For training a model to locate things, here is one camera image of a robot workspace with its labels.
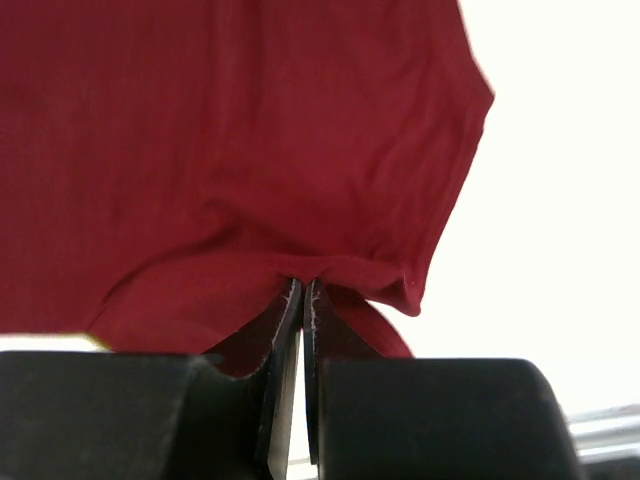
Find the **aluminium rail frame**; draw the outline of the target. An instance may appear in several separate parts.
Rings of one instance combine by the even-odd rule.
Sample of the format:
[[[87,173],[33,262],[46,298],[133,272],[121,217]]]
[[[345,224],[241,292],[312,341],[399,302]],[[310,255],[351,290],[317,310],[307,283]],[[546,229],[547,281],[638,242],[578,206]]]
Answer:
[[[588,479],[639,480],[639,405],[615,406],[567,418]]]

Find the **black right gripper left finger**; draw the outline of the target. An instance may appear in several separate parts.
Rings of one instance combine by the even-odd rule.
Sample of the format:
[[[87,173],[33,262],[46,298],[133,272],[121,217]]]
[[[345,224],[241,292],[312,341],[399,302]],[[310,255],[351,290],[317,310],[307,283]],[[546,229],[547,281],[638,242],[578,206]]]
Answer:
[[[302,287],[202,355],[5,351],[5,479],[283,479]]]

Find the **dark red t shirt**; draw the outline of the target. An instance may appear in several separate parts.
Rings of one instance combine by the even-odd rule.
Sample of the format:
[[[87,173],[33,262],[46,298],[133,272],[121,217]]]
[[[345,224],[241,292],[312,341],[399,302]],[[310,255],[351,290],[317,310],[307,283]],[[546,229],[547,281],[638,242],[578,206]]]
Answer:
[[[1,329],[202,353],[320,280],[409,357],[493,99],[455,1],[5,1]]]

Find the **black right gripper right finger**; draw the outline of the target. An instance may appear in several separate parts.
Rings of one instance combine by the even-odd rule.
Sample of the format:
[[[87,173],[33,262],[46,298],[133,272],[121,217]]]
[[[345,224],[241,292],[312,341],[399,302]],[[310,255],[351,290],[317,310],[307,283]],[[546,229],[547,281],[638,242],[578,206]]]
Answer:
[[[322,479],[580,479],[553,390],[523,359],[386,358],[305,292],[310,459]]]

